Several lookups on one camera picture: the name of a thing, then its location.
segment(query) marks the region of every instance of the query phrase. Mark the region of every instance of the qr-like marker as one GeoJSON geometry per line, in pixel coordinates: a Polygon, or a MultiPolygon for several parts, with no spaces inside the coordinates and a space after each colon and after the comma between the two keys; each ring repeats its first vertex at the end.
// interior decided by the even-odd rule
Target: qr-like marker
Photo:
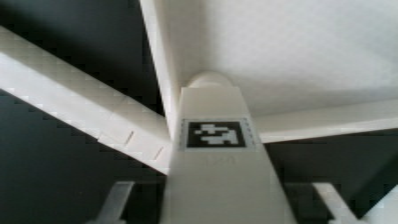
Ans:
{"type": "Polygon", "coordinates": [[[191,122],[187,147],[246,147],[241,122],[191,122]]]}

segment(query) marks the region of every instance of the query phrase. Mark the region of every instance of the vertical white support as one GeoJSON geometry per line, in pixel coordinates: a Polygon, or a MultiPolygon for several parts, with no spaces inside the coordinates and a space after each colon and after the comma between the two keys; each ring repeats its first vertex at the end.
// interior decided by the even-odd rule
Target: vertical white support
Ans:
{"type": "Polygon", "coordinates": [[[294,224],[241,89],[216,74],[196,79],[182,94],[162,224],[294,224]]]}
{"type": "Polygon", "coordinates": [[[166,1],[141,0],[143,16],[148,30],[148,38],[154,53],[154,62],[159,76],[159,86],[164,100],[168,127],[173,134],[177,133],[177,111],[178,111],[178,99],[180,99],[180,80],[178,69],[175,66],[173,47],[168,35],[168,23],[166,23],[166,1]]]}
{"type": "Polygon", "coordinates": [[[326,202],[328,208],[335,216],[335,220],[331,220],[329,223],[331,224],[369,224],[369,222],[358,219],[333,184],[315,183],[313,185],[315,185],[315,189],[319,191],[322,200],[326,202]]]}
{"type": "Polygon", "coordinates": [[[120,181],[111,189],[97,221],[88,224],[127,224],[122,220],[129,196],[134,188],[134,181],[120,181]]]}

